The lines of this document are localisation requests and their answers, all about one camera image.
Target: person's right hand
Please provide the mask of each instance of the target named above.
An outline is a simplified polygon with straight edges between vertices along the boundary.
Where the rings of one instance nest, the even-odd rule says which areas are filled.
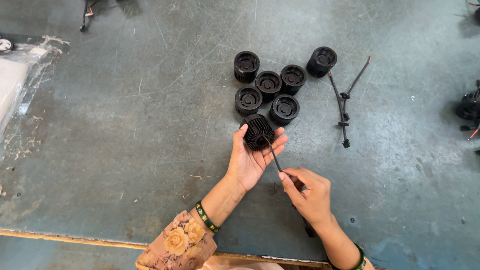
[[[278,176],[293,205],[314,228],[332,220],[328,179],[301,167],[285,168]]]

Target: person's left hand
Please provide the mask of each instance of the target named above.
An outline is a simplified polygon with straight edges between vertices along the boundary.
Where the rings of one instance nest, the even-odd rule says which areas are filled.
[[[247,133],[248,125],[244,124],[239,130],[233,133],[233,150],[230,157],[230,164],[225,175],[231,179],[237,180],[245,188],[245,192],[249,191],[260,179],[265,167],[273,160],[270,147],[262,151],[252,151],[243,141],[245,133]],[[283,127],[275,130],[275,142],[272,143],[275,155],[280,154],[287,142],[288,137],[282,136],[285,129]]]

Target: hand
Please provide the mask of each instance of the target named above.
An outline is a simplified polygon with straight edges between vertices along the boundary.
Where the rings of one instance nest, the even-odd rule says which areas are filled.
[[[315,228],[331,222],[330,181],[304,168],[279,172],[283,188],[299,213]]]
[[[236,179],[245,189],[245,192],[249,191],[260,179],[265,167],[273,160],[270,147],[262,151],[252,151],[248,148],[247,144],[243,141],[245,133],[247,133],[248,125],[244,124],[239,130],[233,134],[233,150],[230,157],[230,164],[228,165],[228,171],[225,177]],[[284,128],[278,128],[275,130],[275,142],[272,147],[275,155],[280,154],[287,142],[288,137],[281,136],[284,132]]]

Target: debris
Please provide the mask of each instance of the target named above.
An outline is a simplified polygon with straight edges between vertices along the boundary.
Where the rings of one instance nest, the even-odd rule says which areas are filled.
[[[200,180],[203,180],[204,178],[207,178],[207,177],[218,177],[218,176],[216,176],[216,175],[210,175],[210,176],[196,176],[196,175],[191,175],[191,174],[190,174],[190,176],[191,176],[191,177],[200,177]]]

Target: blue-gray table surface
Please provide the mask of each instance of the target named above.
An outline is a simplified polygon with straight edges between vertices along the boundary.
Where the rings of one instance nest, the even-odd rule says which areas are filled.
[[[340,91],[372,55],[347,105],[351,147],[328,77],[309,76],[280,164],[332,181],[332,212],[376,265],[479,264],[480,144],[452,111],[480,71],[480,26],[464,1],[102,0],[86,33],[82,9],[0,9],[2,32],[72,43],[0,145],[1,228],[153,241],[219,180],[190,175],[226,172],[241,121],[234,56],[251,50],[260,71],[279,73],[329,46]],[[215,236],[218,250],[325,260],[288,196],[270,195],[273,183],[272,164]]]

